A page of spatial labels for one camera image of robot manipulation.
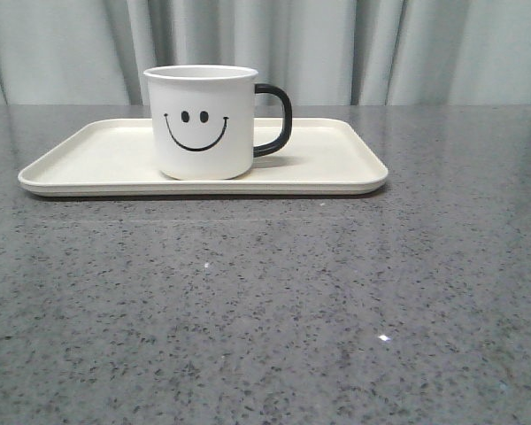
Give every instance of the tray rim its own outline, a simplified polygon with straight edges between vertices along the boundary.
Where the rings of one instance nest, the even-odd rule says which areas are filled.
[[[260,118],[254,119],[260,127],[278,127],[280,118]],[[151,118],[114,118],[108,120],[97,120],[86,124],[76,132],[69,135],[65,140],[49,149],[38,159],[22,168],[18,173],[20,186],[38,196],[42,197],[110,197],[110,196],[160,196],[160,195],[216,195],[216,194],[262,194],[262,195],[359,195],[372,192],[385,184],[388,176],[388,168],[372,152],[359,134],[352,126],[343,120],[336,120],[322,117],[294,118],[294,127],[327,127],[340,128],[350,133],[358,139],[366,148],[366,154],[374,160],[381,168],[381,175],[370,181],[337,181],[337,182],[299,182],[295,180],[286,181],[245,181],[245,180],[193,180],[193,181],[165,181],[165,182],[36,182],[27,178],[28,174],[36,166],[49,157],[55,156],[60,151],[66,150],[67,145],[75,140],[79,141],[79,136],[91,130],[91,128],[137,128],[150,127]]]

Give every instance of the curtain fold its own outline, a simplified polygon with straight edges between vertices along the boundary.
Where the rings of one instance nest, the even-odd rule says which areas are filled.
[[[147,104],[194,63],[301,105],[531,104],[531,0],[0,0],[0,104]]]

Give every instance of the mug rim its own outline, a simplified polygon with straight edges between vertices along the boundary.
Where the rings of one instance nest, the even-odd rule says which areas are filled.
[[[181,71],[216,71],[216,75],[181,75]],[[165,72],[178,71],[177,75],[165,74]],[[149,78],[165,81],[218,81],[239,80],[258,75],[258,71],[245,66],[231,65],[168,65],[155,66],[143,71],[143,75]]]

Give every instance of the smiley face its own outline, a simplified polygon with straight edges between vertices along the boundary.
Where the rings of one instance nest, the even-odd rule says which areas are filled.
[[[218,142],[220,142],[220,140],[222,139],[222,136],[226,133],[227,131],[227,123],[228,123],[228,117],[222,117],[222,119],[224,120],[224,123],[222,124],[222,130],[220,130],[220,134],[219,136],[214,139],[213,142],[211,142],[210,144],[207,144],[201,148],[192,148],[190,146],[187,146],[186,144],[184,143],[181,143],[179,142],[179,140],[177,140],[177,138],[173,135],[173,131],[171,131],[171,126],[169,125],[169,114],[168,113],[164,113],[163,114],[164,117],[165,117],[165,123],[167,124],[167,130],[169,131],[169,135],[171,136],[171,138],[173,139],[173,141],[177,144],[177,146],[179,146],[180,148],[184,149],[185,151],[189,151],[189,152],[202,152],[202,151],[207,151],[209,150],[211,147],[213,146],[216,146],[216,144]],[[198,118],[199,120],[201,121],[200,124],[198,123],[193,123],[193,122],[190,122],[191,121],[191,117],[189,115],[189,112],[188,111],[183,111],[181,112],[181,121],[184,123],[184,124],[187,124],[187,125],[205,125],[208,123],[209,121],[209,113],[207,111],[201,111],[198,115]]]

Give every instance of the smiley face mouth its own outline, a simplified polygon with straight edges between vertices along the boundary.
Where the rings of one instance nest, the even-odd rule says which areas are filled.
[[[181,143],[181,142],[179,142],[177,140],[177,138],[173,135],[173,132],[171,131],[171,127],[169,126],[169,121],[167,120],[167,114],[166,113],[164,113],[164,117],[165,117],[165,123],[167,124],[167,130],[169,131],[169,135],[171,136],[173,141],[177,144],[177,146],[179,146],[180,148],[184,149],[185,151],[189,151],[189,152],[202,152],[202,151],[209,150],[211,147],[216,146],[216,144],[218,142],[220,142],[220,139],[222,139],[222,136],[227,131],[228,117],[223,117],[224,124],[222,125],[222,130],[220,131],[219,136],[216,138],[216,140],[214,142],[212,142],[211,144],[207,144],[206,146],[203,146],[202,148],[191,148],[191,147],[186,146],[186,145],[184,145],[183,143]]]

